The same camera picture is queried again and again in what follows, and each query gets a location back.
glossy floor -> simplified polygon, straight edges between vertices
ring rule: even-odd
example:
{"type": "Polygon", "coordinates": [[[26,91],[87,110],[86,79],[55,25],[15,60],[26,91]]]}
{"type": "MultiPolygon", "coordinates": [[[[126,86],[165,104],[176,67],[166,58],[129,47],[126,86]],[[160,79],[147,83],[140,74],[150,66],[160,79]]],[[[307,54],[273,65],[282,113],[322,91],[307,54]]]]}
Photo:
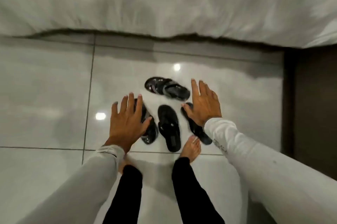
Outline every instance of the glossy floor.
{"type": "MultiPolygon", "coordinates": [[[[105,142],[111,104],[130,91],[143,94],[156,123],[158,106],[171,105],[183,144],[191,132],[180,102],[146,91],[144,82],[152,76],[189,89],[192,77],[205,80],[218,93],[224,117],[279,150],[281,60],[282,53],[214,43],[90,34],[0,38],[0,223],[22,218],[80,167],[83,149],[105,142]]],[[[138,140],[131,151],[144,173],[139,223],[179,223],[165,168],[178,154],[169,153],[161,135],[152,145],[138,140]]],[[[244,182],[214,145],[203,145],[202,154],[192,165],[200,184],[226,223],[242,223],[244,182]]]]}

white bedsheet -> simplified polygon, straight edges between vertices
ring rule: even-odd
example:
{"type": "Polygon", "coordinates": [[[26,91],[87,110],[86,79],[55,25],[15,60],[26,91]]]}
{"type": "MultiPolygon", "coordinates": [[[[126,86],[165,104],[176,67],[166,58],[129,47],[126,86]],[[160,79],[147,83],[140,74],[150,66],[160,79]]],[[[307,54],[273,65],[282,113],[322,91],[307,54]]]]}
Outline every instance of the white bedsheet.
{"type": "Polygon", "coordinates": [[[337,0],[0,0],[0,34],[96,29],[290,47],[337,42],[337,0]]]}

leg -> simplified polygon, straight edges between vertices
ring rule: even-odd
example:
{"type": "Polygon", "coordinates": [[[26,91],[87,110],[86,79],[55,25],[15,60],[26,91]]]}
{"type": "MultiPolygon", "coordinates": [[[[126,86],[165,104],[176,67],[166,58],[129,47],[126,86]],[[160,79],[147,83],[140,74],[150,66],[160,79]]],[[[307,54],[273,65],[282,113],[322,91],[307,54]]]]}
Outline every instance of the leg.
{"type": "Polygon", "coordinates": [[[205,190],[200,187],[190,165],[200,154],[200,141],[189,137],[187,143],[176,160],[172,180],[183,223],[224,223],[215,210],[205,190]]]}
{"type": "Polygon", "coordinates": [[[121,164],[120,172],[122,177],[103,224],[118,222],[121,216],[124,223],[136,224],[138,221],[143,176],[127,159],[121,164]]]}

white sleeve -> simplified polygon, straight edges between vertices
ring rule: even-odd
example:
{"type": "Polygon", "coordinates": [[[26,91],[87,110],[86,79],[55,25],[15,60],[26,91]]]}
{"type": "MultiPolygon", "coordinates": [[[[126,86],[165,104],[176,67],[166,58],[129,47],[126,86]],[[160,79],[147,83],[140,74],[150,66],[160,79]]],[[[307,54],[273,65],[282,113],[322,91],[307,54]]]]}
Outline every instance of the white sleeve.
{"type": "Polygon", "coordinates": [[[18,224],[92,224],[116,181],[124,150],[104,146],[18,224]]]}
{"type": "Polygon", "coordinates": [[[204,126],[279,224],[337,223],[337,181],[212,118],[204,126]]]}

black flip-flop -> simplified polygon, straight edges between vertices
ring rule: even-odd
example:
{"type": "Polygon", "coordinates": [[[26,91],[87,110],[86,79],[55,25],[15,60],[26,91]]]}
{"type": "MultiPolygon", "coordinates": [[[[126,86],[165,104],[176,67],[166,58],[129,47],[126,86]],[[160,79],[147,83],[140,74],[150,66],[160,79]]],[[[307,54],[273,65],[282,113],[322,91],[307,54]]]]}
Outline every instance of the black flip-flop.
{"type": "Polygon", "coordinates": [[[178,117],[174,109],[168,105],[161,105],[158,108],[159,132],[166,140],[169,151],[177,152],[181,148],[180,130],[178,117]]]}
{"type": "MultiPolygon", "coordinates": [[[[134,110],[136,110],[137,99],[134,100],[134,110]]],[[[145,144],[151,144],[158,137],[159,131],[156,123],[154,122],[154,117],[146,109],[145,104],[143,103],[141,109],[141,122],[143,123],[148,117],[152,117],[149,127],[146,129],[146,132],[141,136],[141,139],[145,144]]]]}
{"type": "MultiPolygon", "coordinates": [[[[193,109],[193,104],[192,103],[186,103],[188,104],[191,109],[193,109]]],[[[190,119],[183,107],[181,107],[181,112],[183,113],[183,116],[188,120],[188,123],[190,125],[190,129],[193,134],[195,134],[200,141],[203,144],[209,145],[212,143],[212,139],[208,137],[207,134],[205,134],[203,128],[201,126],[198,126],[192,119],[190,119]]]]}
{"type": "Polygon", "coordinates": [[[145,82],[144,86],[151,93],[165,95],[181,101],[186,101],[191,95],[190,91],[178,82],[163,77],[151,77],[145,82]]]}

